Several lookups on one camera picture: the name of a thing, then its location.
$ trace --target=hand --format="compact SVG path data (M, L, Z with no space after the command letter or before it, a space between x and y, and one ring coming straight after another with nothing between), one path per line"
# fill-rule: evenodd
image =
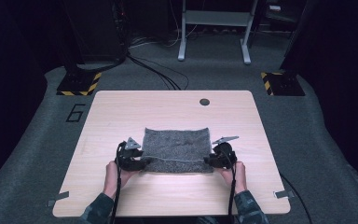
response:
M223 168L214 168L226 181L226 184L231 186L232 183L232 172L231 169L223 169ZM245 165L241 161L237 161L235 163L235 194L243 192L247 190L246 187L246 173L245 173Z
M138 174L139 171L125 171L121 170L121 187L124 188L126 186L129 179ZM103 193L109 196L111 199L115 198L117 190L117 165L114 161L110 161L106 165L106 176L105 182L103 186Z

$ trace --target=person's left hand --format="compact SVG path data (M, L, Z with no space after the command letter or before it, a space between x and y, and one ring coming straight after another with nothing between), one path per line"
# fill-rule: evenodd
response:
M129 179L135 175L138 174L139 171L125 171L121 170L121 187L123 188L126 186ZM105 176L105 182L103 186L103 193L109 196L111 199L115 198L117 190L117 165L114 161L110 161L106 165L106 176Z

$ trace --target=metal stand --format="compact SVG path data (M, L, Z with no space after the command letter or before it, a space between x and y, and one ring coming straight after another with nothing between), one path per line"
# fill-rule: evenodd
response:
M186 25L187 24L202 24L202 25L226 25L226 26L243 26L246 27L244 37L241 39L241 49L243 62L245 64L251 63L247 42L251 32L252 23L255 16L255 7L257 1L253 1L250 12L220 12L220 11L196 11L186 10L186 0L183 0L182 5L182 40L179 48L178 60L185 60L186 53Z

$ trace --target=yellow and black hazard tape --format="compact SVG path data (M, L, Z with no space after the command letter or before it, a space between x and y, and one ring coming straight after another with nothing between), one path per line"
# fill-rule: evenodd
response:
M261 73L261 77L263 78L264 87L266 88L268 95L274 95L272 91L271 85L269 84L268 75L281 75L282 73Z
M101 73L95 75L94 79L92 80L91 85L87 91L57 91L57 95L92 95L95 88L97 88L98 81L100 80Z

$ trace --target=light wood table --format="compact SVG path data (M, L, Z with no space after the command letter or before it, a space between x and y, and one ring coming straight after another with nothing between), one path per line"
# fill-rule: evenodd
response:
M201 105L200 99L209 105ZM211 141L230 141L246 166L247 184L267 214L289 212L269 141L249 91L99 91L90 108L60 192L56 217L79 217L103 190L105 165L117 145L132 137L142 144L145 128L199 130L209 128ZM212 174L141 173L122 189L118 217L226 215L229 187ZM233 213L237 213L235 204Z

